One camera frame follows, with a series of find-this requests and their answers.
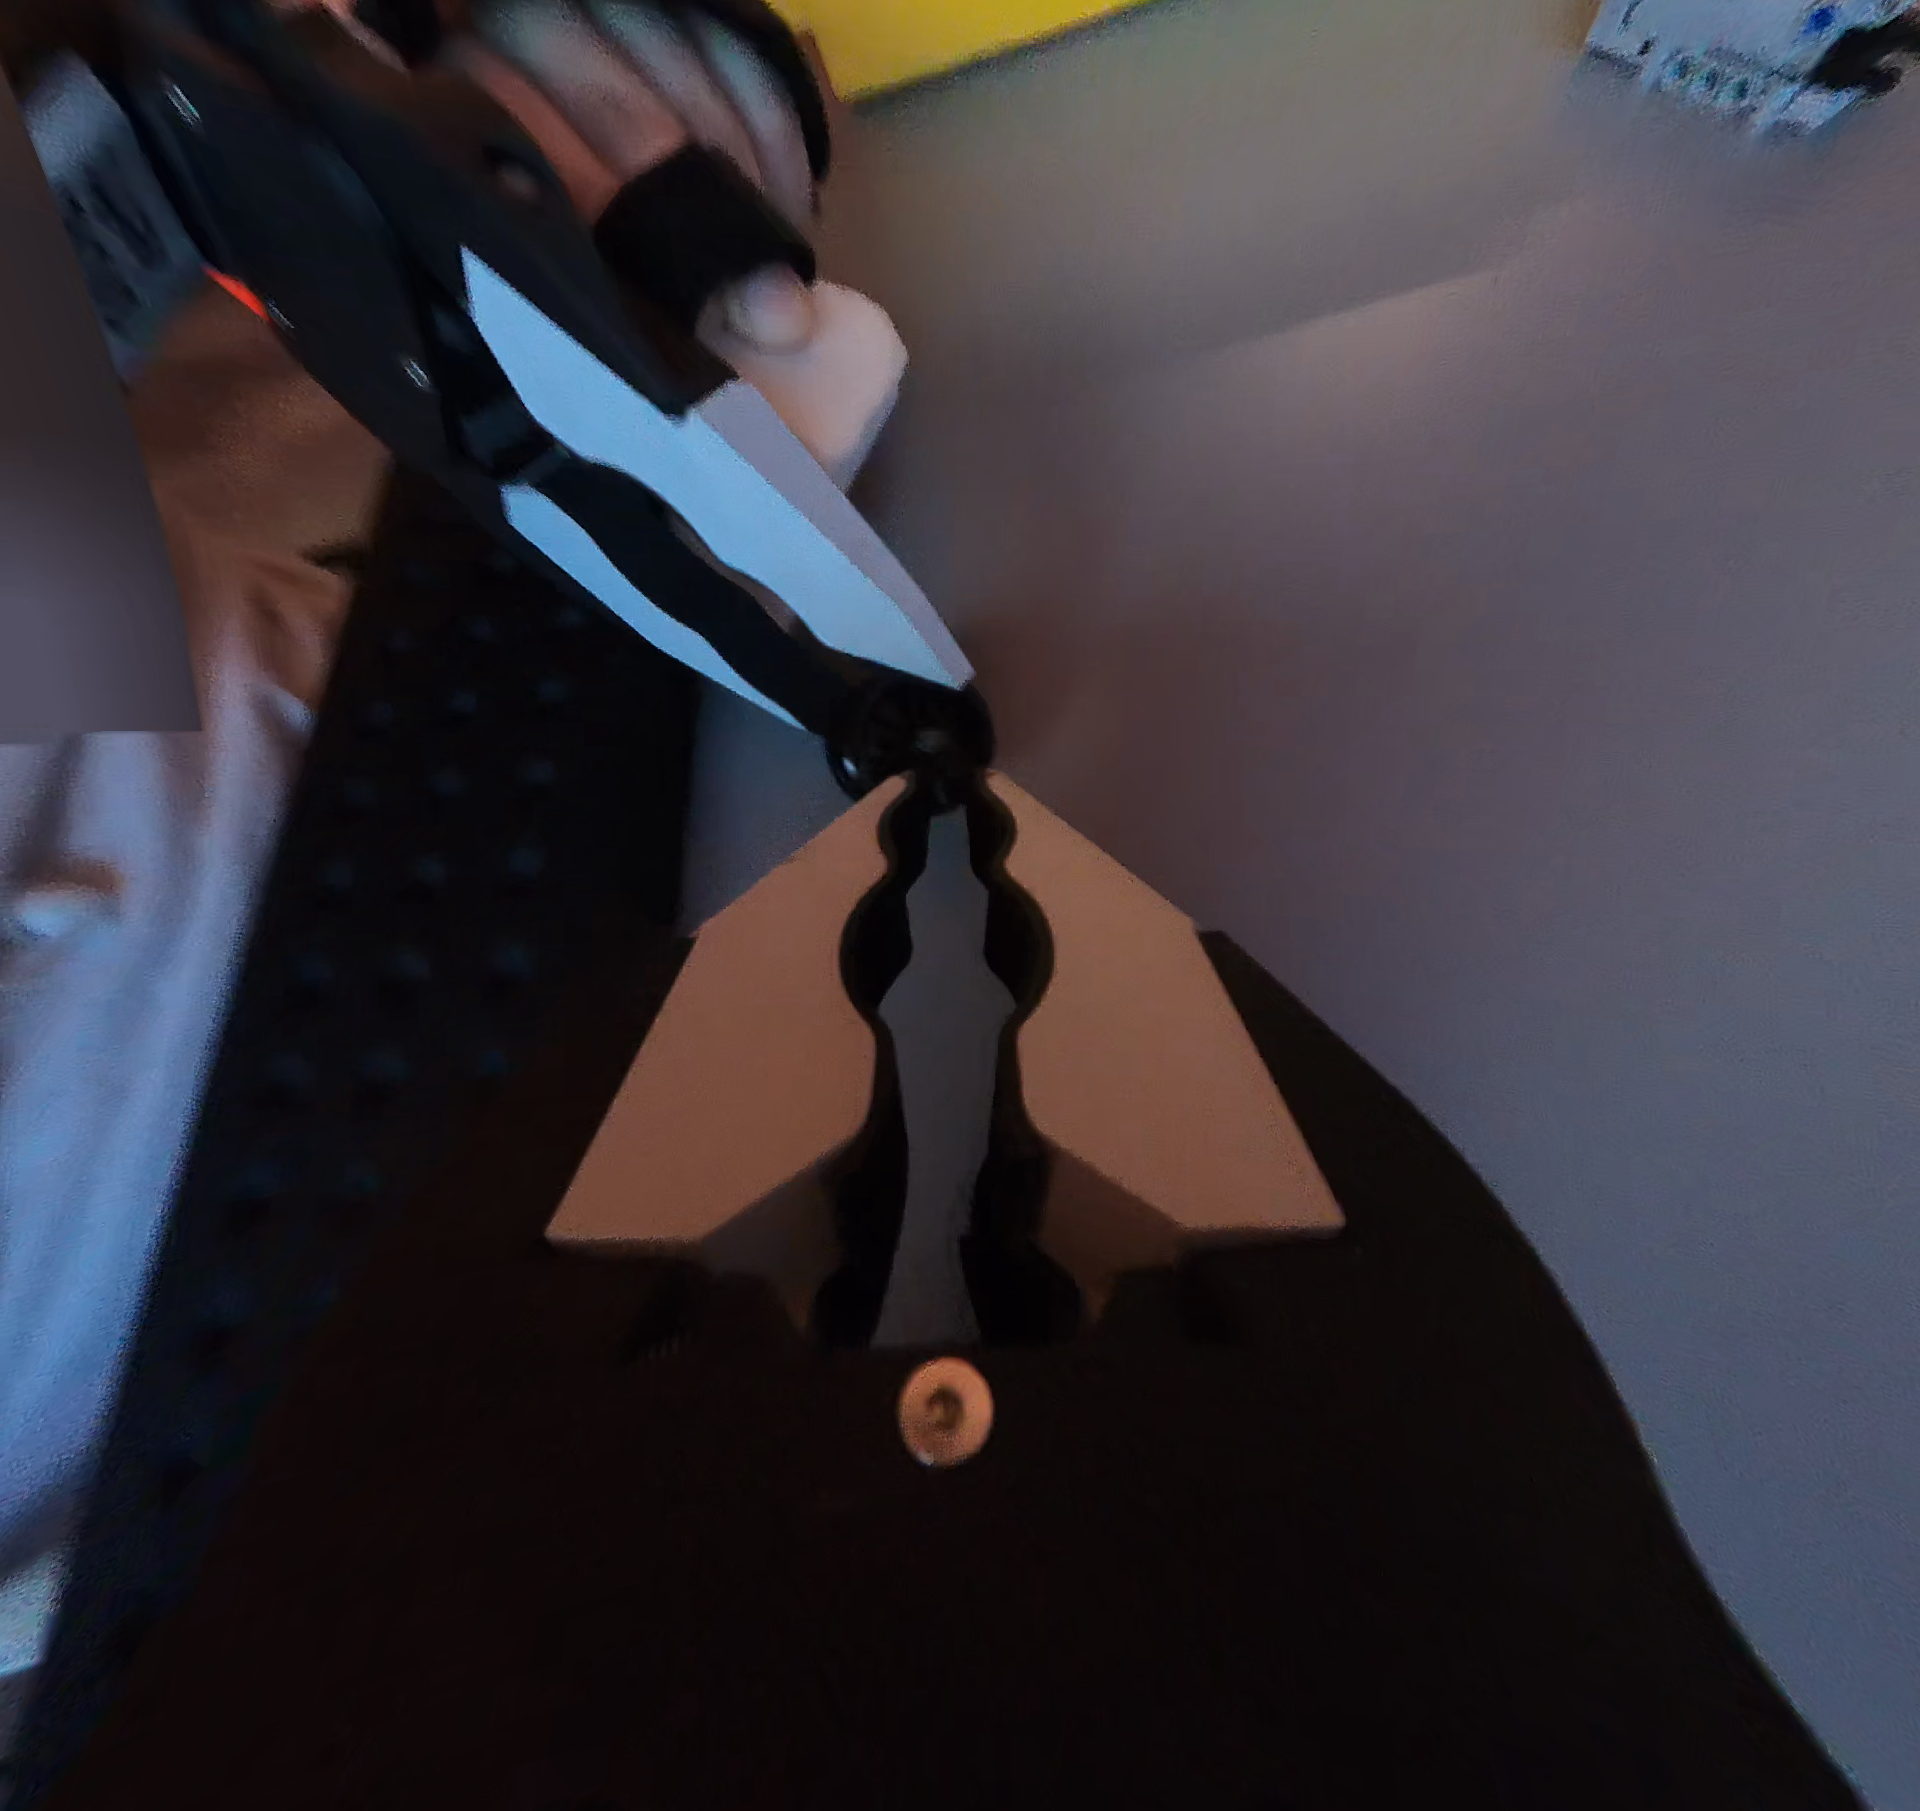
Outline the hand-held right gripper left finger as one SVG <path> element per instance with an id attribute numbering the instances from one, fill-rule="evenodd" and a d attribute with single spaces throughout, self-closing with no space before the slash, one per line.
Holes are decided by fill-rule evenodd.
<path id="1" fill-rule="evenodd" d="M 544 1240 L 763 1282 L 875 1344 L 906 1198 L 882 1005 L 911 954 L 921 790 L 892 776 L 692 936 Z"/>

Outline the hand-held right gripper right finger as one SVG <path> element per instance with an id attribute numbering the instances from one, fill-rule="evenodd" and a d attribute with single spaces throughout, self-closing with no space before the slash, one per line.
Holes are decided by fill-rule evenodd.
<path id="1" fill-rule="evenodd" d="M 1010 1013 L 972 1181 L 988 1344 L 1067 1342 L 1122 1279 L 1345 1216 L 1193 919 L 1010 776 L 968 798 Z"/>

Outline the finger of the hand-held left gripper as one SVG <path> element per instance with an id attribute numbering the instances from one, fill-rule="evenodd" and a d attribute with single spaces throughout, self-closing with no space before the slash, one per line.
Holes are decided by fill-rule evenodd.
<path id="1" fill-rule="evenodd" d="M 481 342 L 563 451 L 637 479 L 826 647 L 951 691 L 972 684 L 919 581 L 754 383 L 729 375 L 672 415 L 492 264 L 469 249 L 461 264 Z"/>
<path id="2" fill-rule="evenodd" d="M 677 666 L 810 737 L 829 732 L 840 676 L 733 573 L 677 528 L 677 515 L 611 468 L 559 468 L 547 490 L 501 492 L 541 558 Z"/>

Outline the black pulley wheel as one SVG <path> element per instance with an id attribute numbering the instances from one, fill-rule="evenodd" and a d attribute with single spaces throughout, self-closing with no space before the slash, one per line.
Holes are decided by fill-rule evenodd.
<path id="1" fill-rule="evenodd" d="M 950 688 L 900 671 L 855 684 L 829 719 L 824 743 L 832 779 L 849 798 L 895 777 L 909 790 L 911 767 L 924 756 L 971 762 L 972 789 L 996 766 L 996 721 L 972 684 Z"/>

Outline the grey desk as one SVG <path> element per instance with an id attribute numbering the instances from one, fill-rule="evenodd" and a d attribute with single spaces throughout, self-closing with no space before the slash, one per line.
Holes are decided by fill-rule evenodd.
<path id="1" fill-rule="evenodd" d="M 1915 1806 L 1915 77 L 1760 144 L 1590 0 L 1167 0 L 870 99 L 862 496 L 1002 762 L 1557 1273 Z"/>

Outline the person's left hand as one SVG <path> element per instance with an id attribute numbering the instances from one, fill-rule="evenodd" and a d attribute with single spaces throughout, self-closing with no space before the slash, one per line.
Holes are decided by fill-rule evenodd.
<path id="1" fill-rule="evenodd" d="M 806 79 L 695 5 L 443 0 L 443 15 L 434 67 L 529 138 L 614 275 L 727 359 L 821 342 Z"/>

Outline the black studded baseplate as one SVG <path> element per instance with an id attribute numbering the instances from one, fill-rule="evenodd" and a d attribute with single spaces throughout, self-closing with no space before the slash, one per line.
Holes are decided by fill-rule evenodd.
<path id="1" fill-rule="evenodd" d="M 544 1574 L 662 1281 L 542 1240 L 682 960 L 691 676 L 392 478 L 4 1806 L 550 1806 Z"/>

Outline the grey building block assembly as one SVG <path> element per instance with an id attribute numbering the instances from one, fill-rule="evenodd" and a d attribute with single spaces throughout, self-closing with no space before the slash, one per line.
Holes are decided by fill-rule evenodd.
<path id="1" fill-rule="evenodd" d="M 1582 50 L 1768 138 L 1884 97 L 1915 46 L 1917 0 L 1597 0 Z"/>

